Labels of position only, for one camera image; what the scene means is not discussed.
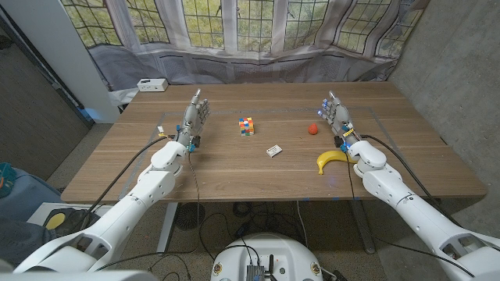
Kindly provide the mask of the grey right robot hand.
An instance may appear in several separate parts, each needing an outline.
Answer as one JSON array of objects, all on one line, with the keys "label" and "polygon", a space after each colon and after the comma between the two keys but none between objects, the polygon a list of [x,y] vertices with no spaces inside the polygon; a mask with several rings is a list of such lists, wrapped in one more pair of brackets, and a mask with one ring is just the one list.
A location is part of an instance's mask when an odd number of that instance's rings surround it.
[{"label": "grey right robot hand", "polygon": [[333,91],[329,91],[329,98],[323,100],[317,114],[328,123],[336,136],[348,132],[353,127],[347,108]]}]

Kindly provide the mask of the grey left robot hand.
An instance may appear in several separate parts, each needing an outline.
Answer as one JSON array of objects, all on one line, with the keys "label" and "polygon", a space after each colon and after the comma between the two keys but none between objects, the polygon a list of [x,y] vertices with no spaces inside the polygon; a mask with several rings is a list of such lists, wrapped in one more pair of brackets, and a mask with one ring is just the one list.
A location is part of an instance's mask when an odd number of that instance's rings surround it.
[{"label": "grey left robot hand", "polygon": [[180,134],[196,137],[201,134],[205,121],[210,114],[208,100],[201,99],[201,89],[198,88],[184,112],[180,125]]}]

